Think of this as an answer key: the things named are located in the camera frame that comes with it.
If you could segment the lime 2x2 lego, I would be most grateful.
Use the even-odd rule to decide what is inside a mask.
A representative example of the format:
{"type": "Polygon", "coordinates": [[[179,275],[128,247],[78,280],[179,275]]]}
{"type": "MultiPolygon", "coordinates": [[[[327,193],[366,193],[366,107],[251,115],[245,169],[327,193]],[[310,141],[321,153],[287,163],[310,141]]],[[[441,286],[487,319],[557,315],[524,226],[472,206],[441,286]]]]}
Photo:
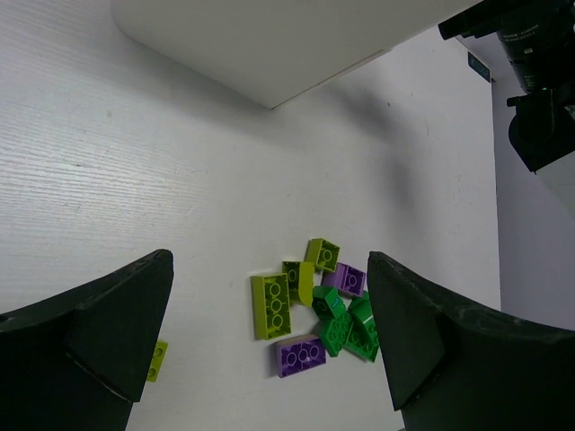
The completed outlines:
{"type": "Polygon", "coordinates": [[[340,251],[340,246],[324,238],[313,238],[308,242],[305,261],[312,263],[316,270],[333,273],[337,268],[340,251]]]}

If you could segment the lime 2x2 lego brick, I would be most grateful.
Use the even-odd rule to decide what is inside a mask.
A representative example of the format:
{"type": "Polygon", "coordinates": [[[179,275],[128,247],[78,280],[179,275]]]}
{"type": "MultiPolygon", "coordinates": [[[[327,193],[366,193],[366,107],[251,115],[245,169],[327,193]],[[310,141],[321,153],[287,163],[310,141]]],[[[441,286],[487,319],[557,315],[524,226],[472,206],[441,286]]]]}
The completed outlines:
{"type": "Polygon", "coordinates": [[[169,346],[169,344],[163,339],[158,339],[156,341],[155,349],[154,349],[154,352],[152,354],[151,363],[150,363],[150,366],[148,368],[148,373],[147,373],[147,377],[146,377],[146,380],[148,382],[152,382],[152,383],[156,382],[157,377],[161,371],[168,346],[169,346]]]}

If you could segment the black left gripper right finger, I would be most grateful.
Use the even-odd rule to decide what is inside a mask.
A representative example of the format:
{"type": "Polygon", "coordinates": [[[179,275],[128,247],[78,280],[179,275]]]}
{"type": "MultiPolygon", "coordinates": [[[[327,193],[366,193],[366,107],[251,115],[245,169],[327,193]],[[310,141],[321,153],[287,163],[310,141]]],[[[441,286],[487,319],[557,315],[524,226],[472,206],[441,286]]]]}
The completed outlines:
{"type": "Polygon", "coordinates": [[[406,429],[573,429],[572,331],[477,303],[380,251],[367,284],[406,429]]]}

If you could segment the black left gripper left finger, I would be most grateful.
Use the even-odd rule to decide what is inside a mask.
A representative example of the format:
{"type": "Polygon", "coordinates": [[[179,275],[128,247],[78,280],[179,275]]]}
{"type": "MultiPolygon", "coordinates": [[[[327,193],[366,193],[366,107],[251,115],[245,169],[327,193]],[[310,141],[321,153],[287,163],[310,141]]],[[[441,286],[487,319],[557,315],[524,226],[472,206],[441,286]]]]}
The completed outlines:
{"type": "Polygon", "coordinates": [[[140,402],[173,285],[157,250],[1,316],[3,430],[123,430],[140,402]]]}

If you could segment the lime curved lego brick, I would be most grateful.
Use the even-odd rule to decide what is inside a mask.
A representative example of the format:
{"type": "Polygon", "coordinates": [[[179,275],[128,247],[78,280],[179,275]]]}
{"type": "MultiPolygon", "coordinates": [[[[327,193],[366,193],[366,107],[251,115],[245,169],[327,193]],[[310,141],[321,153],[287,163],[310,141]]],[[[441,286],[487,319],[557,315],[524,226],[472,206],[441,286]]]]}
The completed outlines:
{"type": "Polygon", "coordinates": [[[314,291],[314,264],[307,261],[283,261],[282,271],[287,275],[290,302],[311,307],[314,291]]]}

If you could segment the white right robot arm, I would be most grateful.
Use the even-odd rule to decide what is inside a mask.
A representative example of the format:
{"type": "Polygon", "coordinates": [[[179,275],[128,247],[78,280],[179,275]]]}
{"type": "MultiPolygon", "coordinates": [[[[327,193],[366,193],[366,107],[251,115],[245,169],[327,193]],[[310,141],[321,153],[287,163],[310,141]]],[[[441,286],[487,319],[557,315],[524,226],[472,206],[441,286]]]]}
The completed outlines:
{"type": "Polygon", "coordinates": [[[574,151],[572,1],[481,1],[438,29],[444,40],[497,35],[525,92],[507,99],[509,141],[531,172],[574,151]]]}

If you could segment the lime 2x3 lego brick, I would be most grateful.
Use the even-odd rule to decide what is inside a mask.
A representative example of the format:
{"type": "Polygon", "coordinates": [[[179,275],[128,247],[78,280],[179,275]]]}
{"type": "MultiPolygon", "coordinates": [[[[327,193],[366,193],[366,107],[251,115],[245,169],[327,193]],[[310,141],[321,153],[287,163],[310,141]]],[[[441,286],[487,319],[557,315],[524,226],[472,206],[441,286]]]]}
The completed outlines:
{"type": "Polygon", "coordinates": [[[288,275],[251,276],[254,329],[257,339],[292,333],[288,275]]]}

